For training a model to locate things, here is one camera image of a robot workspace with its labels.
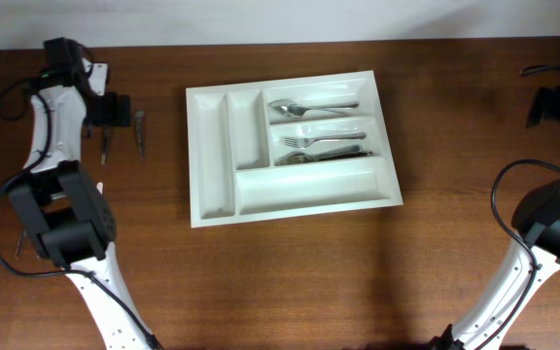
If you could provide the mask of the small steel teaspoon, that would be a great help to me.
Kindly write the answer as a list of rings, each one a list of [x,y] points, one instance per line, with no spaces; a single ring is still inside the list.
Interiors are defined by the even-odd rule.
[[[102,141],[101,141],[101,164],[105,165],[107,162],[107,156],[109,154],[109,147],[111,141],[111,131],[109,126],[104,126],[102,129]]]
[[[145,111],[138,110],[134,113],[134,129],[140,159],[145,157]]]

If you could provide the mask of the steel tablespoon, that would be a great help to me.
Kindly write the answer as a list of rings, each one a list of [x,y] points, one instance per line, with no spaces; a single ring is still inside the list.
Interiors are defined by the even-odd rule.
[[[290,99],[274,100],[267,104],[271,108],[297,106],[299,108],[324,110],[324,109],[356,109],[360,106],[359,102],[338,103],[338,104],[301,104]]]
[[[359,107],[359,104],[341,105],[341,106],[324,106],[324,107],[305,107],[299,104],[281,105],[278,110],[283,116],[287,118],[301,118],[306,113],[311,111],[330,112],[335,114],[342,114],[349,110],[354,110]]]

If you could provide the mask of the steel fork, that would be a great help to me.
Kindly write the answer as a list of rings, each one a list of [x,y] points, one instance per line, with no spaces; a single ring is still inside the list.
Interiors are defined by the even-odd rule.
[[[350,140],[363,140],[367,138],[365,132],[324,135],[316,137],[282,137],[281,142],[288,147],[306,149],[317,142],[340,142]]]

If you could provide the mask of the black handled fork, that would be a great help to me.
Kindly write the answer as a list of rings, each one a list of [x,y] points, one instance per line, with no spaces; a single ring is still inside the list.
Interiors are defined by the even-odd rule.
[[[287,166],[294,164],[304,164],[310,162],[328,161],[343,158],[359,158],[371,156],[371,151],[365,151],[360,145],[342,147],[318,154],[308,154],[305,152],[292,152],[276,160],[276,166]]]

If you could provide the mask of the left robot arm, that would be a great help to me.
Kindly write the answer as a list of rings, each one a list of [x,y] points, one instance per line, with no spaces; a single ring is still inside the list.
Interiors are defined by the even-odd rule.
[[[109,92],[109,68],[68,38],[43,45],[47,67],[26,86],[34,113],[30,155],[4,194],[37,255],[76,287],[108,349],[159,349],[123,280],[117,225],[81,164],[95,126],[131,125],[130,98]]]

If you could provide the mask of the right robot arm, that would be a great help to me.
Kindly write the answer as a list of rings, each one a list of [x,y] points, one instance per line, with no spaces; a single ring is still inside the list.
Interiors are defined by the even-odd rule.
[[[560,122],[560,87],[539,89],[527,124],[533,126],[543,119]],[[517,165],[535,165],[560,175],[560,167],[536,159],[517,160],[499,173],[491,191],[491,209],[511,243],[478,302],[434,337],[429,349],[499,349],[535,292],[560,270],[560,178],[528,192],[509,225],[500,216],[497,189],[505,174]]]

